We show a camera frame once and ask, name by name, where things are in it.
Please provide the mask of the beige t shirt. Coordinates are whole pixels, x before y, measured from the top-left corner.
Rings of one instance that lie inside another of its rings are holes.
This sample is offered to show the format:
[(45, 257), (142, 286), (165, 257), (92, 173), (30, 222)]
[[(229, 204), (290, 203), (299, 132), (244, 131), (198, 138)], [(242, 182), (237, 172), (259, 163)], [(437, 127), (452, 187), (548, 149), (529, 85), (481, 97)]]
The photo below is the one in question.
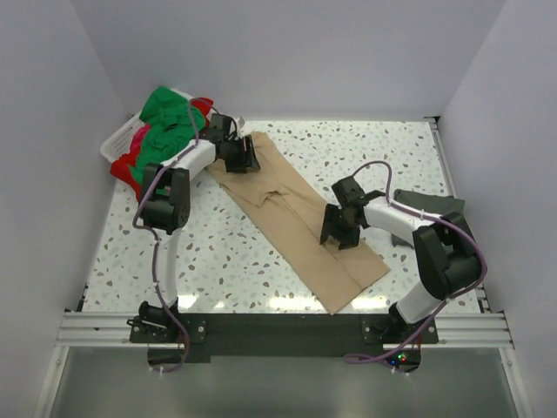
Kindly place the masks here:
[(221, 160), (208, 172), (240, 206), (273, 247), (335, 314), (389, 273), (390, 268), (363, 240), (351, 249), (319, 243), (325, 200), (304, 180), (263, 132), (252, 141), (256, 172), (232, 173)]

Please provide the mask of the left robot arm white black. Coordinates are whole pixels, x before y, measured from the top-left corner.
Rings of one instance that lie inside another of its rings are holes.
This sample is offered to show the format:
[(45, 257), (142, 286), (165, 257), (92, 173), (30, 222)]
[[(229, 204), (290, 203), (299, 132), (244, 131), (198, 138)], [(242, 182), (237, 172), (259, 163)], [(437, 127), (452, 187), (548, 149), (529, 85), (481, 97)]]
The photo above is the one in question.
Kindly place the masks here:
[(152, 306), (144, 302), (139, 316), (161, 341), (188, 335), (178, 318), (178, 243), (191, 214), (191, 180), (216, 161), (222, 162), (229, 173), (260, 169), (252, 137), (240, 134), (235, 118), (218, 112), (210, 116), (208, 126), (194, 129), (193, 139), (183, 150), (144, 168), (132, 225), (151, 233), (154, 239), (151, 281), (158, 303)]

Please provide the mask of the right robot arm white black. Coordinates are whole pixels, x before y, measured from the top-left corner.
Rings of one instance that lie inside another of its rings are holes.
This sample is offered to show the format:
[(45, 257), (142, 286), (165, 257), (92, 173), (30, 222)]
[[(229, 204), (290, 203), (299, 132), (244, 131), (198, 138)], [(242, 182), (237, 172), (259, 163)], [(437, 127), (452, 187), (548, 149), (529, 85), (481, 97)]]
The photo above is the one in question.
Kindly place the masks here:
[(339, 202), (325, 206), (320, 242), (333, 238), (339, 249), (359, 245), (360, 231), (387, 231), (415, 251), (419, 283), (388, 311), (382, 337), (409, 341), (419, 324), (447, 301), (472, 290), (487, 272), (487, 263), (463, 215), (418, 211), (380, 191), (365, 192), (353, 176), (332, 185)]

